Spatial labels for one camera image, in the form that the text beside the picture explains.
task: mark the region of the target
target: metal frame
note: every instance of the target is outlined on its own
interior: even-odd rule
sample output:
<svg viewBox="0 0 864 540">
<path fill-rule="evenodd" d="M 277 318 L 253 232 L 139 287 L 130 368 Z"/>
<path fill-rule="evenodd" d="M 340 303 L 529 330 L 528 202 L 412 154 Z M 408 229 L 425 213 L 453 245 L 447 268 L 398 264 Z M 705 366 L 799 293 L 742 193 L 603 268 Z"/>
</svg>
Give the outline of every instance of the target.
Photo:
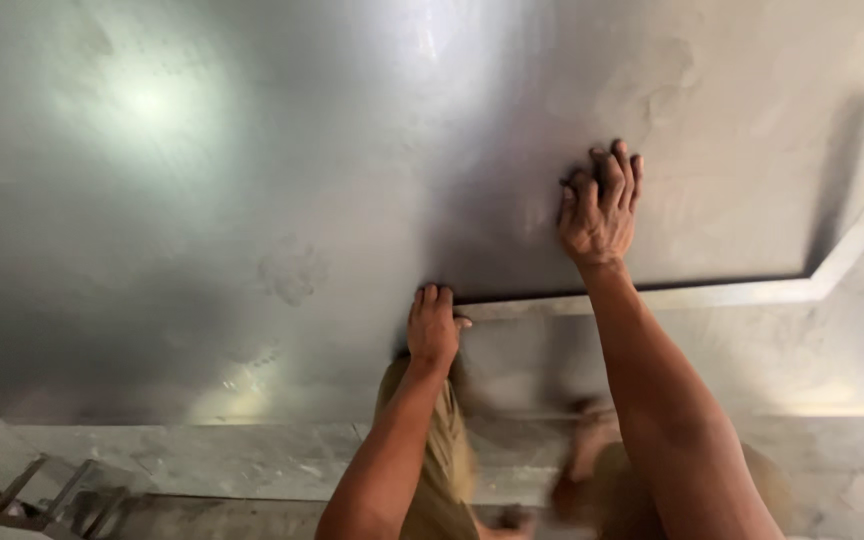
<svg viewBox="0 0 864 540">
<path fill-rule="evenodd" d="M 654 311 L 815 302 L 822 300 L 835 289 L 863 252 L 864 208 L 810 276 L 670 287 L 642 291 L 639 295 L 645 305 Z M 473 321 L 490 321 L 527 316 L 592 315 L 593 306 L 588 296 L 580 294 L 533 300 L 467 303 L 457 305 L 455 313 Z"/>
</svg>

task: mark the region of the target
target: person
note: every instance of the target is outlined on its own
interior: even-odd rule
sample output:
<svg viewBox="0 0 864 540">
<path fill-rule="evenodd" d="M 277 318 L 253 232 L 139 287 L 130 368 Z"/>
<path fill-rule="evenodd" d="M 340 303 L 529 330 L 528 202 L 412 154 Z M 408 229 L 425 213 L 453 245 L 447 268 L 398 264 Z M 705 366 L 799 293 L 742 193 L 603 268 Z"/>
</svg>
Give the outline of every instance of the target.
<svg viewBox="0 0 864 540">
<path fill-rule="evenodd" d="M 599 538 L 784 538 L 761 495 L 768 486 L 750 472 L 768 463 L 743 448 L 623 262 L 643 158 L 621 140 L 589 154 L 591 167 L 562 187 L 558 238 L 592 303 L 614 410 L 595 401 L 583 409 L 551 493 L 554 514 Z M 318 540 L 532 536 L 534 519 L 489 528 L 469 507 L 474 456 L 448 376 L 470 325 L 453 318 L 448 287 L 415 293 L 411 357 L 383 377 L 372 429 L 322 512 Z"/>
</svg>

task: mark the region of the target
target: gray surface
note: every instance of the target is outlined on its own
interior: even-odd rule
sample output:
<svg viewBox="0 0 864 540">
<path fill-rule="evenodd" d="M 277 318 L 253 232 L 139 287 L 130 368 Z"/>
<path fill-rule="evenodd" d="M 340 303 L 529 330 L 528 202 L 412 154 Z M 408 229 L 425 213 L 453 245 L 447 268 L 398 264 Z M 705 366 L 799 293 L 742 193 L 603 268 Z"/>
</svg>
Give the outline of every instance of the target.
<svg viewBox="0 0 864 540">
<path fill-rule="evenodd" d="M 638 283 L 801 273 L 864 205 L 864 2 L 0 2 L 0 415 L 368 419 L 416 285 L 577 289 L 555 179 L 615 135 Z"/>
<path fill-rule="evenodd" d="M 787 475 L 792 512 L 786 533 L 864 540 L 864 418 L 736 417 L 733 421 L 743 440 L 774 460 Z M 488 519 L 497 505 L 544 508 L 569 427 L 558 421 L 471 420 L 470 441 L 480 465 L 476 511 Z M 154 454 L 156 460 L 162 460 L 159 470 L 170 471 L 157 475 L 158 489 L 200 497 L 146 497 L 132 509 L 120 529 L 121 538 L 311 538 L 324 507 L 322 501 L 246 498 L 276 493 L 275 488 L 284 485 L 292 486 L 291 499 L 329 497 L 330 488 L 310 489 L 307 482 L 302 485 L 304 480 L 296 482 L 297 475 L 306 474 L 296 465 L 328 469 L 330 458 L 324 456 L 332 452 L 331 465 L 345 467 L 345 445 L 322 435 L 350 428 L 307 426 L 304 440 L 297 437 L 296 427 L 270 425 L 176 426 L 146 432 L 139 441 L 144 445 L 142 452 L 147 453 L 144 459 Z M 127 460 L 136 451 L 136 439 L 126 433 L 144 428 L 23 426 L 17 430 L 36 443 L 68 451 L 88 451 L 82 443 L 91 440 L 93 452 L 114 461 Z M 322 436 L 324 444 L 315 442 L 317 436 Z M 278 444 L 289 441 L 294 457 L 277 454 L 276 443 L 270 442 L 276 440 Z M 208 454 L 214 457 L 208 460 Z M 283 466 L 284 474 L 269 480 L 248 471 L 252 474 L 252 485 L 248 485 L 237 478 L 236 467 L 246 471 L 250 460 L 261 460 L 263 466 L 275 462 Z M 336 478 L 321 480 L 334 484 Z M 233 491 L 223 485 L 226 481 L 234 484 Z M 262 485 L 265 482 L 272 489 Z M 204 490 L 210 483 L 212 491 Z M 226 498 L 215 497 L 218 494 Z M 538 540 L 585 537 L 557 526 L 544 510 L 539 512 L 543 519 Z"/>
</svg>

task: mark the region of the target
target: hand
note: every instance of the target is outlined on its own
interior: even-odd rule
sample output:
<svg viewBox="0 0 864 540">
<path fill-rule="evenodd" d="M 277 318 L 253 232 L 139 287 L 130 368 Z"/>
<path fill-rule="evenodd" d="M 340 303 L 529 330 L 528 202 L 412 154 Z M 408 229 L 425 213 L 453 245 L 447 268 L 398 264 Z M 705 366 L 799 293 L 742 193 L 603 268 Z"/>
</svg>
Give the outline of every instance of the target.
<svg viewBox="0 0 864 540">
<path fill-rule="evenodd" d="M 636 229 L 644 160 L 627 155 L 622 140 L 611 153 L 589 151 L 592 173 L 576 171 L 562 188 L 558 239 L 579 269 L 621 262 Z"/>
<path fill-rule="evenodd" d="M 431 283 L 418 289 L 407 330 L 412 362 L 448 370 L 459 352 L 459 331 L 472 325 L 466 317 L 452 318 L 452 289 Z"/>
</svg>

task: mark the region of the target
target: stainless steel panel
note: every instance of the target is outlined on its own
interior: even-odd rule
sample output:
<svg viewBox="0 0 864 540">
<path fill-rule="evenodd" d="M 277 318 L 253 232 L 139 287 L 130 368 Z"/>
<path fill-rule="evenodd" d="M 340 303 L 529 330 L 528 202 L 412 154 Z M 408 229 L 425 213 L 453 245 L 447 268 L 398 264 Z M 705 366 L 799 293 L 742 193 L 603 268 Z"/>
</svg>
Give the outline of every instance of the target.
<svg viewBox="0 0 864 540">
<path fill-rule="evenodd" d="M 578 289 L 556 179 L 615 135 L 639 283 L 801 273 L 864 2 L 2 0 L 0 415 L 368 418 L 416 285 Z"/>
</svg>

